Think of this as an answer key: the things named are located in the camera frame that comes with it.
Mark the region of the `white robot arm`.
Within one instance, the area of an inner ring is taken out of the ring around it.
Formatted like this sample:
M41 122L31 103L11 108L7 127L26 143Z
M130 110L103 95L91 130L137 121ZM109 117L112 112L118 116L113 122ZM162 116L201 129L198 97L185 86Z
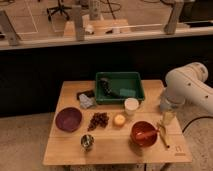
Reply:
M179 108L188 100L213 114L213 88L205 83L207 78L208 69L200 62L170 70L165 76L160 111L164 113Z

